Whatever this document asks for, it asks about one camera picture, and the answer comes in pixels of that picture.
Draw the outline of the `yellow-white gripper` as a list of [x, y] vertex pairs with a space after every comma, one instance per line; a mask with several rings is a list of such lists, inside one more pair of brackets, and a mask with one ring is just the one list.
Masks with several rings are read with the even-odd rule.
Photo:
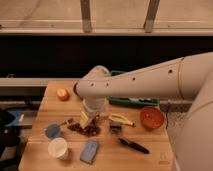
[[80, 116], [80, 127], [86, 128], [91, 121], [104, 111], [104, 98], [87, 98], [82, 101], [83, 111]]

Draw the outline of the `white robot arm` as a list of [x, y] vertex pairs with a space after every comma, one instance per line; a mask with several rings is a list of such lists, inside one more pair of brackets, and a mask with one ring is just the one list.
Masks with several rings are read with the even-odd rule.
[[213, 171], [213, 52], [111, 76], [96, 66], [75, 88], [89, 111], [107, 96], [192, 102], [176, 142], [172, 171]]

